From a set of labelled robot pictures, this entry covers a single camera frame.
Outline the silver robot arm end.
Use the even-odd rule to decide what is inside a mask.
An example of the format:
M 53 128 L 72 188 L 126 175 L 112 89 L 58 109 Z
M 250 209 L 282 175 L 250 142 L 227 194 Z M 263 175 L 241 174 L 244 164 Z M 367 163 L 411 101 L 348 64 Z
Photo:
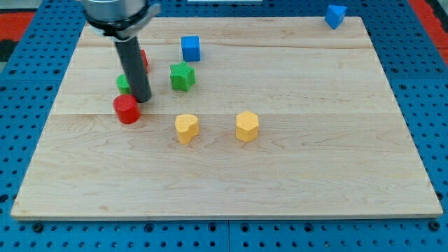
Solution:
M 161 12 L 159 3 L 147 0 L 81 0 L 93 32 L 115 42 L 133 39 Z

